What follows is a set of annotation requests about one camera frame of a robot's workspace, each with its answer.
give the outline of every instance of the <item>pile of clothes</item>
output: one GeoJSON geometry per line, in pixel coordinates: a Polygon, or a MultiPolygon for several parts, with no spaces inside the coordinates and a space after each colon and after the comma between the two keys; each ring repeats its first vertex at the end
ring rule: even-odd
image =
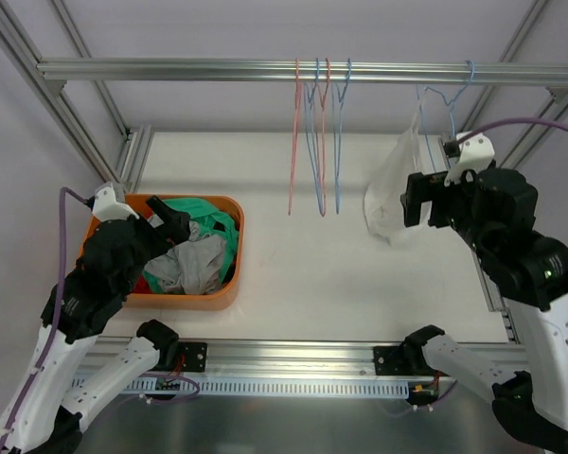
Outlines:
{"type": "MultiPolygon", "coordinates": [[[[205,295],[221,290],[236,267],[235,221],[204,199],[166,199],[164,203],[189,213],[189,240],[150,261],[134,292],[205,295]]],[[[153,215],[148,222],[156,227],[162,220],[153,215]]]]}

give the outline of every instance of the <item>gray cloth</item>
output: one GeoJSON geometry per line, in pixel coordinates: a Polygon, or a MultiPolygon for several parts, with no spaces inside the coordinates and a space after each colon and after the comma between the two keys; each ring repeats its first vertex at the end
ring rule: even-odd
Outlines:
{"type": "MultiPolygon", "coordinates": [[[[162,223],[157,216],[148,219],[152,226],[162,223]]],[[[155,276],[165,293],[204,295],[222,288],[219,272],[223,265],[226,241],[218,235],[200,237],[200,225],[189,223],[189,240],[164,255],[154,258],[145,271],[155,276]]]]}

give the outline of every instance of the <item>red wire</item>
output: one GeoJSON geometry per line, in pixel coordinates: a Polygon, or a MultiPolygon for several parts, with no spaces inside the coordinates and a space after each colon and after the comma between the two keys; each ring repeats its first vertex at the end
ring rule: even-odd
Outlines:
{"type": "Polygon", "coordinates": [[[301,110],[301,81],[299,80],[299,59],[296,59],[294,88],[293,155],[291,157],[291,182],[288,194],[288,216],[293,211],[294,171],[296,169],[296,144],[299,137],[299,112],[301,110]]]}
{"type": "MultiPolygon", "coordinates": [[[[322,197],[324,204],[324,213],[320,213],[322,216],[326,215],[326,104],[328,87],[330,86],[330,60],[326,58],[327,65],[327,75],[326,75],[326,87],[324,87],[324,93],[318,85],[318,95],[320,97],[320,107],[322,109],[322,171],[320,173],[320,184],[322,185],[322,197]]],[[[318,168],[320,168],[320,160],[318,159],[318,168]]]]}

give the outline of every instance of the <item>orange plastic basket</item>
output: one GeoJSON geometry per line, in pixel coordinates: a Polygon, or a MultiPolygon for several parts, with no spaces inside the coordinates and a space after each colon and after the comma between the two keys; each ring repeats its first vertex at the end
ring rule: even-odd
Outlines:
{"type": "MultiPolygon", "coordinates": [[[[126,202],[131,208],[143,217],[148,218],[151,215],[151,209],[145,201],[152,194],[129,194],[126,195],[126,202]]],[[[183,310],[223,310],[229,307],[236,296],[238,296],[238,286],[240,283],[240,268],[242,264],[242,240],[244,237],[244,212],[240,205],[225,196],[182,196],[182,195],[160,195],[160,199],[180,199],[183,197],[197,197],[209,201],[221,211],[227,213],[234,220],[236,228],[240,232],[238,239],[238,255],[236,258],[236,270],[232,280],[224,284],[223,288],[211,295],[172,295],[172,294],[145,294],[131,293],[128,296],[125,307],[139,308],[159,308],[159,309],[183,309],[183,310]]],[[[86,238],[88,238],[97,228],[98,219],[93,217],[86,230],[86,238]]]]}

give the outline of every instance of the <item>red cloth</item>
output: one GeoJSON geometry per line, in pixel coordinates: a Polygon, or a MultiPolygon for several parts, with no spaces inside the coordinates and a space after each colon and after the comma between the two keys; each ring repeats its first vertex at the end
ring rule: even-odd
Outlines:
{"type": "Polygon", "coordinates": [[[133,293],[151,294],[153,292],[151,291],[148,281],[145,280],[145,277],[141,276],[139,277],[139,280],[136,282],[136,286],[134,286],[133,293]]]}

